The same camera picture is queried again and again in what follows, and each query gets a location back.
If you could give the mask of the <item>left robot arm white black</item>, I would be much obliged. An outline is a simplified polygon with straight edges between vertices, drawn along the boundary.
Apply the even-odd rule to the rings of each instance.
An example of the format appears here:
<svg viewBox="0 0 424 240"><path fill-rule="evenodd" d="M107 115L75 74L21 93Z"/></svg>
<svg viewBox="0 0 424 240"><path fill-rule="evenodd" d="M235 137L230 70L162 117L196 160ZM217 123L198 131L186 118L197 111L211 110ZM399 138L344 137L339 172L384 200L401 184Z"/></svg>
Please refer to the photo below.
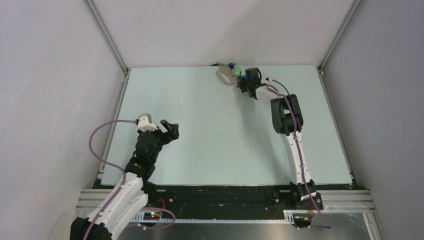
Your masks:
<svg viewBox="0 0 424 240"><path fill-rule="evenodd" d="M155 207L158 203L157 186L149 182L156 167L163 146L179 138L179 125L161 120L165 130L152 123L148 113L133 120L137 125L135 150L127 165L102 159L98 160L117 168L122 176L111 193L87 217L77 217L70 227L71 240L116 240L141 209L149 208L153 212L162 212Z"/></svg>

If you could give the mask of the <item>green key tag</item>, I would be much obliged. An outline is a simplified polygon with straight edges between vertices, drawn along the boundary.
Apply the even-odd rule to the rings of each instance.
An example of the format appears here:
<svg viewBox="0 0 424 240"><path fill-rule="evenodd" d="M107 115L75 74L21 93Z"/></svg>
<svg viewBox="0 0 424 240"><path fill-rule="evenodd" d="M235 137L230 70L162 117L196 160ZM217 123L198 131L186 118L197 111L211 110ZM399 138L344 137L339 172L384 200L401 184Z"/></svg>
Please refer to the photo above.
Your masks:
<svg viewBox="0 0 424 240"><path fill-rule="evenodd" d="M235 67L235 68L233 69L233 73L234 73L235 75L240 76L240 75L242 74L242 69L241 69L240 67Z"/></svg>

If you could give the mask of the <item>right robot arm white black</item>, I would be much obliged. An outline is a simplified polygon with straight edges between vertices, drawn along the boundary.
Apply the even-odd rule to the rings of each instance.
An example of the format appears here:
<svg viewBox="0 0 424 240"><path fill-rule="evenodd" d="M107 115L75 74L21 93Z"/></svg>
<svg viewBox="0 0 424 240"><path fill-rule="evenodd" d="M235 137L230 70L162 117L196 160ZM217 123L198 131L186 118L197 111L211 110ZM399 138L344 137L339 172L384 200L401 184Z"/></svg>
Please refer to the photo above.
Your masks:
<svg viewBox="0 0 424 240"><path fill-rule="evenodd" d="M236 86L249 97L269 104L274 131L284 144L290 169L290 202L297 209L320 211L321 198L305 159L302 130L304 119L297 96L281 82L266 78L250 67L237 78Z"/></svg>

